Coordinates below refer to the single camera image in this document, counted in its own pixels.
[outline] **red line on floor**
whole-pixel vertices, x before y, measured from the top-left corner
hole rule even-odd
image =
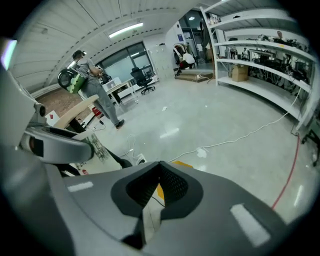
[[[299,135],[297,136],[297,143],[296,143],[296,150],[295,150],[295,156],[294,156],[294,160],[293,160],[293,164],[292,164],[292,167],[291,167],[291,171],[290,171],[290,174],[289,174],[289,177],[288,179],[286,180],[286,183],[285,185],[283,186],[279,196],[277,197],[277,199],[274,201],[273,205],[272,205],[272,209],[274,209],[277,205],[277,203],[279,202],[280,198],[283,196],[285,190],[286,190],[286,187],[287,185],[289,184],[289,181],[291,179],[291,176],[292,174],[294,173],[294,169],[295,169],[295,166],[296,166],[296,161],[297,161],[297,156],[298,156],[298,151],[299,151],[299,144],[300,144],[300,137]]]

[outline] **brick wall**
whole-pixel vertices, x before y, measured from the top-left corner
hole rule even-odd
[[[54,110],[59,117],[62,117],[62,115],[68,110],[80,103],[82,99],[78,94],[72,94],[67,92],[65,89],[59,88],[38,97],[36,101],[45,106],[45,114]],[[76,119],[80,118],[81,120],[84,120],[90,112],[90,109],[87,108],[85,111],[80,113]]]

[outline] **black office chair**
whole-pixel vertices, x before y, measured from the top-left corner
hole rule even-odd
[[[154,91],[156,88],[154,86],[149,86],[148,84],[152,81],[152,79],[146,79],[142,70],[138,67],[134,67],[131,76],[136,80],[136,84],[140,87],[145,87],[145,89],[141,92],[141,94],[145,94],[146,91]]]

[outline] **shelf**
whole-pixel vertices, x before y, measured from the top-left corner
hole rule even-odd
[[[274,16],[257,14],[245,17],[228,19],[209,26],[209,29],[218,29],[224,31],[238,30],[245,28],[266,28],[293,32],[301,35],[299,26],[294,18],[288,16]]]
[[[208,7],[204,11],[218,16],[226,16],[256,8],[282,9],[281,5],[276,0],[225,0]]]
[[[269,42],[269,41],[257,41],[257,40],[238,40],[238,41],[226,41],[226,42],[219,42],[215,43],[214,46],[235,46],[235,47],[258,47],[258,48],[265,48],[270,50],[282,51],[286,54],[294,55],[299,59],[313,61],[316,62],[316,57],[312,56],[311,54],[300,50],[298,48],[276,43],[276,42]]]
[[[218,58],[216,60],[217,62],[226,62],[226,63],[235,63],[235,64],[242,64],[242,65],[247,65],[247,66],[251,66],[251,67],[255,67],[255,68],[258,68],[258,69],[262,69],[262,70],[265,70],[265,71],[268,71],[268,72],[271,72],[271,73],[274,73],[280,77],[283,77],[284,79],[287,79],[289,80],[290,82],[292,82],[293,84],[301,87],[303,90],[305,90],[306,92],[310,92],[311,90],[311,87],[309,84],[306,84],[305,82],[303,81],[299,81],[297,79],[295,79],[294,77],[290,76],[290,75],[287,75],[285,73],[282,73],[278,70],[275,70],[273,68],[270,68],[270,67],[267,67],[267,66],[264,66],[264,65],[260,65],[260,64],[257,64],[257,63],[254,63],[252,61],[245,61],[245,60],[240,60],[240,59],[229,59],[229,58]]]
[[[295,96],[291,95],[288,91],[263,80],[249,77],[249,80],[243,82],[235,82],[230,77],[222,77],[217,80],[221,83],[230,84],[236,87],[253,92],[260,95],[267,100],[275,103],[285,111],[289,112],[298,121],[302,119],[302,114],[300,114],[299,104],[296,103],[292,105],[295,100]]]

